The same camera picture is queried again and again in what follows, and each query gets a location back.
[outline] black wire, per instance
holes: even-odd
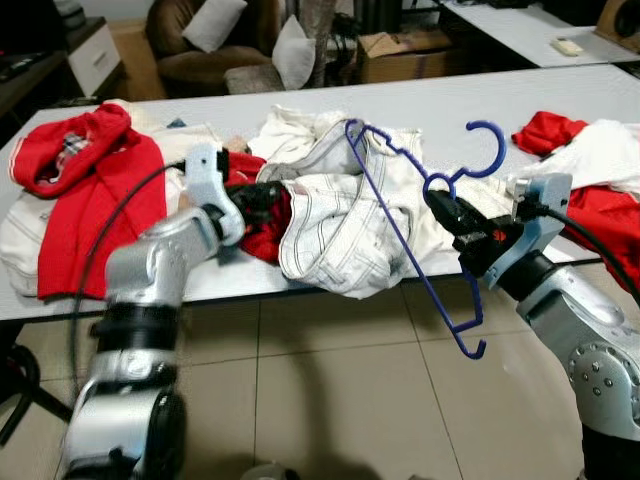
[[[616,272],[616,274],[618,275],[618,278],[622,280],[622,283],[625,284],[625,286],[627,287],[627,290],[629,291],[629,293],[635,300],[636,304],[638,305],[638,308],[640,308],[640,290],[638,290],[638,286],[634,283],[631,277],[624,270],[624,267],[622,266],[620,261],[615,257],[613,253],[611,253],[611,250],[609,250],[604,243],[598,240],[598,238],[593,233],[591,233],[589,230],[584,228],[578,222],[576,222],[575,220],[572,220],[571,218],[567,217],[566,215],[560,212],[552,210],[549,207],[546,207],[546,208],[540,207],[538,209],[538,212],[543,216],[548,216],[561,221],[565,225],[571,227],[571,229],[575,233],[577,233],[579,236],[581,236],[582,238],[587,240],[591,245],[593,245],[593,248],[597,250],[600,256],[602,256],[607,262],[609,262],[609,265],[611,265],[613,270]]]
[[[107,221],[104,222],[102,229],[98,233],[98,236],[96,237],[93,244],[91,245],[91,248],[89,249],[89,253],[87,254],[87,260],[82,270],[80,285],[78,285],[78,290],[76,290],[76,293],[73,297],[73,310],[71,312],[71,328],[69,329],[69,360],[71,362],[71,376],[73,379],[74,396],[76,398],[80,394],[80,385],[78,382],[78,354],[77,354],[78,352],[77,350],[78,320],[80,315],[80,305],[82,303],[82,297],[84,297],[85,295],[84,289],[87,285],[87,281],[89,280],[89,274],[91,273],[91,267],[93,267],[93,262],[95,260],[96,253],[100,248],[100,245],[104,241],[105,237],[107,236],[107,233],[109,233],[109,230],[113,226],[113,223],[118,218],[118,215],[122,213],[122,211],[125,209],[127,204],[131,201],[131,199],[135,197],[138,194],[138,192],[140,192],[140,190],[142,190],[149,182],[151,182],[158,175],[168,170],[169,168],[172,168],[172,167],[180,168],[180,166],[181,164],[165,165],[164,167],[155,170],[154,172],[150,173],[147,177],[142,179],[140,183],[138,183],[127,194],[127,196],[120,201],[120,203],[116,206],[116,208],[114,208],[113,212],[111,212],[111,215],[109,216]]]

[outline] cushion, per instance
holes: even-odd
[[[204,52],[215,52],[224,44],[246,7],[244,0],[207,0],[182,36]]]
[[[311,77],[316,62],[316,41],[307,38],[296,17],[289,17],[282,27],[272,60],[287,90],[301,89]]]

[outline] white table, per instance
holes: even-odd
[[[538,67],[640,60],[640,55],[596,35],[595,27],[574,27],[539,5],[496,9],[489,5],[465,7],[447,1],[444,7]],[[584,52],[577,57],[564,56],[551,46],[551,41],[559,37],[572,40]]]
[[[223,138],[251,138],[273,104],[307,112],[342,109],[379,126],[420,127],[426,164],[447,170],[467,165],[479,168],[492,161],[495,139],[488,133],[467,132],[468,120],[487,119],[508,133],[519,130],[538,110],[551,110],[575,119],[611,118],[637,122],[640,117],[640,82],[613,66],[540,69],[470,75],[391,84],[364,85],[301,92],[206,99],[147,102],[143,106],[163,122],[181,117],[187,124],[210,122]],[[87,109],[38,112],[21,130],[77,115]],[[19,188],[4,173],[13,142],[0,151],[0,218],[4,218]],[[510,146],[501,174],[536,161]],[[556,262],[596,258],[591,252],[557,238],[545,252]],[[455,253],[440,254],[424,265],[428,275],[459,273]],[[17,295],[0,267],[0,320],[48,320],[69,312],[69,302],[44,305]],[[220,301],[309,288],[286,280],[278,267],[235,250],[194,270],[186,300]],[[84,302],[87,311],[102,309],[100,302]]]

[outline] wall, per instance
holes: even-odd
[[[146,18],[153,0],[78,0],[88,17],[107,20]]]

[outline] floor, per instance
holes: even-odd
[[[580,270],[638,320],[601,265]],[[436,286],[457,320],[471,318],[460,280]],[[313,294],[187,309],[185,478],[238,480],[273,460],[304,480],[576,478],[580,423],[559,363],[503,293],[483,300],[485,324],[465,334],[470,348],[487,339],[481,361],[460,353],[417,285],[361,302]],[[68,399],[66,329],[29,325],[20,341],[44,387]],[[55,478],[64,431],[32,407],[0,451],[0,479]]]

